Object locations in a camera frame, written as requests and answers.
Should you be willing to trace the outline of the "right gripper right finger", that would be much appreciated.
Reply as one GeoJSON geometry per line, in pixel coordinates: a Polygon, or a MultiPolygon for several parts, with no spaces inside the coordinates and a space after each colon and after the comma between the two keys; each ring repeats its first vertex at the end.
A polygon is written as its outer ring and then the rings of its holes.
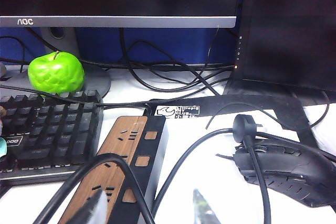
{"type": "Polygon", "coordinates": [[[198,189],[193,190],[193,206],[194,206],[194,223],[200,224],[220,224],[219,219],[214,211],[199,192],[198,189]]]}

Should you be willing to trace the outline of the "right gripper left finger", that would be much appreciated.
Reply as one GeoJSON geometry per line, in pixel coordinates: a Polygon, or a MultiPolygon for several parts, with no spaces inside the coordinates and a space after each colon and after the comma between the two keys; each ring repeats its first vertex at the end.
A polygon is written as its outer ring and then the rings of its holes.
{"type": "Polygon", "coordinates": [[[100,224],[107,218],[108,202],[105,191],[98,189],[94,195],[74,214],[69,224],[100,224]]]}

